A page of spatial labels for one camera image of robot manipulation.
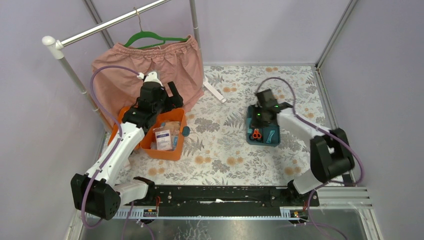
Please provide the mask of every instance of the orange basket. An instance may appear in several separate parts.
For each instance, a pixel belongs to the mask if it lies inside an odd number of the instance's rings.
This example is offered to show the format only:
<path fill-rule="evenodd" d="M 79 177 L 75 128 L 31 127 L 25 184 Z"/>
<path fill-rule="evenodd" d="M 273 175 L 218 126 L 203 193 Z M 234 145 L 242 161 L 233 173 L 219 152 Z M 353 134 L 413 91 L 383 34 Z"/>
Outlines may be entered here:
<path fill-rule="evenodd" d="M 121 109 L 119 112 L 118 121 L 119 123 L 122 123 L 122 118 L 124 117 L 124 114 L 126 111 L 130 109 L 129 106 L 126 106 Z M 173 151 L 161 151 L 161 150 L 155 150 L 151 149 L 152 142 L 156 142 L 155 134 L 153 133 L 153 129 L 158 128 L 161 126 L 163 122 L 172 122 L 172 121 L 178 121 L 181 122 L 181 125 L 179 127 L 179 135 L 178 135 L 178 141 L 176 143 L 175 150 Z M 159 114 L 156 118 L 156 123 L 148 130 L 147 134 L 144 136 L 143 140 L 134 148 L 134 149 L 144 149 L 145 152 L 151 157 L 152 159 L 163 159 L 163 160 L 172 160 L 172 161 L 178 161 L 181 158 L 181 153 L 183 152 L 183 143 L 184 143 L 184 136 L 183 136 L 183 128 L 187 126 L 187 119 L 185 112 L 182 108 L 176 108 L 169 112 L 165 112 L 162 114 Z M 112 134 L 109 139 L 109 143 L 114 139 L 115 135 L 118 132 L 118 126 L 116 124 L 113 126 Z"/>

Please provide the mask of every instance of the pink skirt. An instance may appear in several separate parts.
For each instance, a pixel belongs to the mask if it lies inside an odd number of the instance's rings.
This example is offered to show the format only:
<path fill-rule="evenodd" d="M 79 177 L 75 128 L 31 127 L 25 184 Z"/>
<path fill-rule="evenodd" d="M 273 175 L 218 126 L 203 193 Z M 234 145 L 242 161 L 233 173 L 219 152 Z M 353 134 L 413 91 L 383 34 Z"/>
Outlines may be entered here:
<path fill-rule="evenodd" d="M 172 93 L 168 87 L 173 81 L 182 96 L 183 109 L 189 112 L 197 100 L 203 96 L 202 58 L 195 38 L 188 36 L 186 42 L 168 43 L 146 49 L 124 47 L 115 44 L 93 61 L 93 72 L 108 65 L 119 65 L 140 73 L 157 71 L 159 80 L 165 86 L 168 95 Z M 104 108 L 116 118 L 123 107 L 131 106 L 140 96 L 143 81 L 134 73 L 119 69 L 107 68 L 99 72 L 94 79 L 94 91 Z M 112 119 L 106 116 L 110 126 Z"/>

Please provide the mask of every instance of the teal organizer tray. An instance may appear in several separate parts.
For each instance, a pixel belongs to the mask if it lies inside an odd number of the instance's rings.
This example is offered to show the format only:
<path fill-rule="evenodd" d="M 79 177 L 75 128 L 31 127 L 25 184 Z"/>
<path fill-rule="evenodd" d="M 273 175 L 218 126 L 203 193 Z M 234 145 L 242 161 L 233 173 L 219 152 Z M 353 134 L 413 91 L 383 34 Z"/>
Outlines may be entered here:
<path fill-rule="evenodd" d="M 251 140 L 251 135 L 254 133 L 254 130 L 255 130 L 254 127 L 251 127 L 252 114 L 253 114 L 253 107 L 249 106 L 247 108 L 246 121 L 245 121 L 247 143 L 251 145 L 259 145 L 259 146 L 270 146 L 270 147 L 278 146 L 281 142 L 280 127 L 275 124 L 270 124 L 267 127 L 258 128 L 259 133 L 262 135 L 261 141 Z"/>

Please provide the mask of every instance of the floral tablecloth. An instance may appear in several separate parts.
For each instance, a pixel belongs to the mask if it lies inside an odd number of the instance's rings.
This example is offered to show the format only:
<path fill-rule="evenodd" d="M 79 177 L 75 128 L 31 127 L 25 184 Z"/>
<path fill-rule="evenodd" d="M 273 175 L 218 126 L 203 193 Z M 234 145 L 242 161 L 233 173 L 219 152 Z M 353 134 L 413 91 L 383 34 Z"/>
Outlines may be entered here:
<path fill-rule="evenodd" d="M 151 159 L 142 150 L 129 157 L 130 170 L 122 169 L 117 184 L 141 176 L 165 185 L 275 185 L 284 186 L 309 168 L 305 144 L 281 127 L 277 147 L 246 142 L 245 117 L 256 102 L 254 91 L 267 77 L 287 79 L 294 87 L 297 111 L 325 125 L 320 97 L 309 66 L 205 66 L 209 83 L 227 98 L 220 103 L 205 89 L 194 108 L 186 113 L 191 133 L 185 138 L 181 159 Z M 280 102 L 293 102 L 287 86 L 268 81 Z"/>

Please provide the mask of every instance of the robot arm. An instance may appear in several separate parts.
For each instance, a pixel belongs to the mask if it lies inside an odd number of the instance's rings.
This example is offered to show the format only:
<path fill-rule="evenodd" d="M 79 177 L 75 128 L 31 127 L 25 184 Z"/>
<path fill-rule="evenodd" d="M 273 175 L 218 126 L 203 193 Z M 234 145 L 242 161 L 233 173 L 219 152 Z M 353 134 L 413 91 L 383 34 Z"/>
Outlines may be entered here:
<path fill-rule="evenodd" d="M 341 128 L 316 128 L 305 124 L 295 116 L 287 102 L 278 103 L 270 89 L 256 94 L 258 104 L 254 107 L 252 126 L 262 128 L 277 124 L 302 140 L 310 148 L 310 169 L 287 184 L 292 201 L 303 198 L 307 193 L 331 179 L 355 167 L 352 154 L 336 140 L 317 129 L 331 133 L 349 144 L 346 133 Z"/>
<path fill-rule="evenodd" d="M 84 175 L 77 173 L 72 178 L 71 189 L 76 209 L 81 210 L 86 191 L 89 192 L 85 211 L 106 220 L 113 218 L 120 206 L 151 197 L 148 191 L 152 190 L 153 182 L 145 178 L 135 177 L 130 182 L 119 185 L 115 185 L 115 181 L 133 149 L 155 124 L 157 116 L 183 106 L 183 99 L 174 83 L 169 82 L 168 86 L 172 92 L 171 97 L 155 71 L 144 76 L 140 97 L 122 118 L 121 135 L 117 134 L 113 138 L 104 153 Z M 89 181 L 93 183 L 87 189 Z"/>
<path fill-rule="evenodd" d="M 296 116 L 293 114 L 291 108 L 283 109 L 277 114 L 277 123 L 280 127 L 284 128 L 285 130 L 289 131 L 291 134 L 302 140 L 308 148 L 311 147 L 311 139 L 313 139 L 315 136 L 322 137 L 325 135 L 324 133 L 317 131 L 315 128 L 312 128 L 311 126 L 299 121 L 299 119 L 297 119 Z M 330 130 L 327 127 L 320 127 L 327 131 Z M 310 168 L 301 176 L 296 177 L 293 180 L 292 184 L 296 191 L 300 195 L 303 195 L 308 193 L 312 189 L 315 189 L 318 186 L 322 185 L 323 182 L 320 182 L 314 176 Z"/>

